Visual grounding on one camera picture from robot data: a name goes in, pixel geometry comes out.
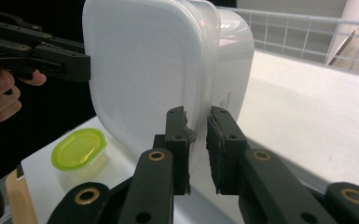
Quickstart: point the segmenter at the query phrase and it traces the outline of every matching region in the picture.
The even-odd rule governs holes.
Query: container lid
[[[183,106],[187,127],[198,136],[190,159],[198,158],[217,62],[215,7],[207,1],[89,0],[83,34],[92,58],[91,99],[105,129],[141,155],[155,134],[165,133],[166,113]]]
[[[66,136],[51,153],[53,165],[64,171],[83,167],[106,146],[104,134],[93,128],[80,129]]]

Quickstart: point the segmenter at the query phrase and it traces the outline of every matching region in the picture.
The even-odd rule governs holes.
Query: white wire rack
[[[246,20],[257,49],[359,72],[359,21],[221,8]]]

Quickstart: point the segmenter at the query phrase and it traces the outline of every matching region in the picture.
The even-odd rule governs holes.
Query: wooden edge
[[[25,178],[18,180],[14,170],[6,179],[7,196],[13,224],[37,224],[34,205]]]

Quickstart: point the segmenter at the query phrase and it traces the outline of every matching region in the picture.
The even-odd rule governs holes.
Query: yellow-green food container
[[[99,174],[107,164],[106,141],[98,129],[85,128],[66,136],[51,153],[51,162],[58,170],[84,180]]]

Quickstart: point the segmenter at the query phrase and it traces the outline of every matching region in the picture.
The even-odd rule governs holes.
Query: white table
[[[311,187],[324,190],[338,181],[359,185],[359,75],[257,51],[238,123],[253,146],[281,155]],[[92,181],[112,188],[130,177],[136,158],[98,119],[83,127],[102,130],[108,141],[109,167]],[[50,162],[61,140],[22,162],[39,223],[70,188]],[[242,222],[238,197],[214,194],[206,151],[190,182],[192,195],[175,197],[175,223]]]

